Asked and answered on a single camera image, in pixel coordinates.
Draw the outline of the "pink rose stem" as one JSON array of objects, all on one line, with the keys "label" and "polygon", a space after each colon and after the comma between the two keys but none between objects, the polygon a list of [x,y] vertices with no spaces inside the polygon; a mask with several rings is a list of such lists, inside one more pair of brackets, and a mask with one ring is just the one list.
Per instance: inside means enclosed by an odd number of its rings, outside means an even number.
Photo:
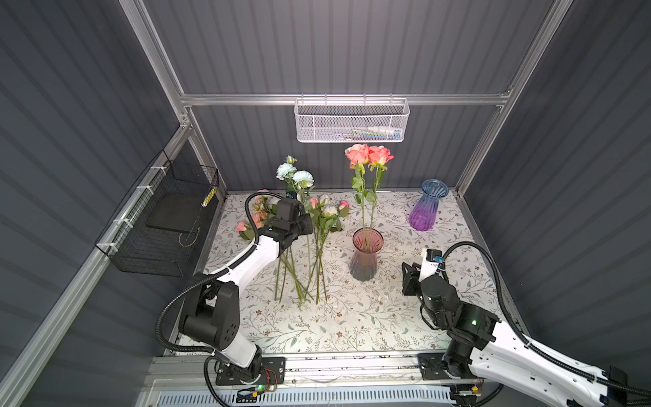
[{"label": "pink rose stem", "polygon": [[369,162],[369,146],[365,144],[354,144],[344,151],[349,159],[349,168],[354,171],[351,186],[355,191],[356,200],[360,206],[362,222],[361,228],[366,227],[366,165]]},{"label": "pink rose stem", "polygon": [[375,224],[375,212],[378,203],[378,191],[381,188],[383,178],[388,171],[388,163],[394,159],[390,149],[384,146],[371,146],[369,152],[369,170],[375,174],[366,199],[371,203],[371,216],[369,223],[369,234]]}]

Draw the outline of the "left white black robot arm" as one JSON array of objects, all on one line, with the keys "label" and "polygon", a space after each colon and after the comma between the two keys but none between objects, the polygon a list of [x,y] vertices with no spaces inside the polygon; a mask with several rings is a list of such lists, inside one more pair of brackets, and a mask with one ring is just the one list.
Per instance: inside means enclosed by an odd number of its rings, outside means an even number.
[{"label": "left white black robot arm", "polygon": [[247,249],[185,295],[179,332],[228,362],[239,380],[250,383],[257,379],[263,370],[262,352],[239,332],[240,294],[294,241],[311,233],[310,216],[301,203],[295,198],[279,198],[276,216],[269,225],[254,231]]}]

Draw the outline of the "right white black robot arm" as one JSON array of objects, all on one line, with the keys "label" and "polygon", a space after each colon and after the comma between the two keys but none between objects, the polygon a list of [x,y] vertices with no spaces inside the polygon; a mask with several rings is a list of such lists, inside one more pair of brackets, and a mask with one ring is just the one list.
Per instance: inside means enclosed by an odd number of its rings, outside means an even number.
[{"label": "right white black robot arm", "polygon": [[451,342],[439,364],[453,378],[488,379],[550,406],[625,406],[627,375],[573,360],[518,333],[492,312],[459,299],[439,264],[403,263],[403,295],[420,302],[430,328]]}]

